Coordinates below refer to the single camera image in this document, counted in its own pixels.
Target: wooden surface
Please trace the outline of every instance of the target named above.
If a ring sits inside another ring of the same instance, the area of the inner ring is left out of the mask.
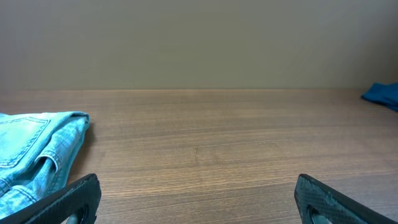
[[[398,114],[361,93],[32,91],[0,110],[90,114],[69,181],[98,175],[98,224],[300,223],[300,173],[398,220]]]

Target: wall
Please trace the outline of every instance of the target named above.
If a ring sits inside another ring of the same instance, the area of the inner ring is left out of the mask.
[[[398,81],[397,0],[2,0],[3,90]]]

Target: cloth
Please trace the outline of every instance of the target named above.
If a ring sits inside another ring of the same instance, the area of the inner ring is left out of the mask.
[[[0,114],[0,219],[65,186],[89,123],[83,112]]]
[[[362,95],[362,99],[398,111],[398,83],[390,85],[375,83],[368,92]]]

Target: jeans pocket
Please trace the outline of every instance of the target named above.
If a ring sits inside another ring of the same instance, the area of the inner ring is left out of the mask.
[[[11,168],[18,164],[34,145],[49,120],[19,118],[0,122],[0,167]]]

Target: dark blue cloth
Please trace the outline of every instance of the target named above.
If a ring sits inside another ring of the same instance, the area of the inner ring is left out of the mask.
[[[398,83],[384,85],[375,83],[362,95],[362,99],[379,103],[394,111],[398,111]]]

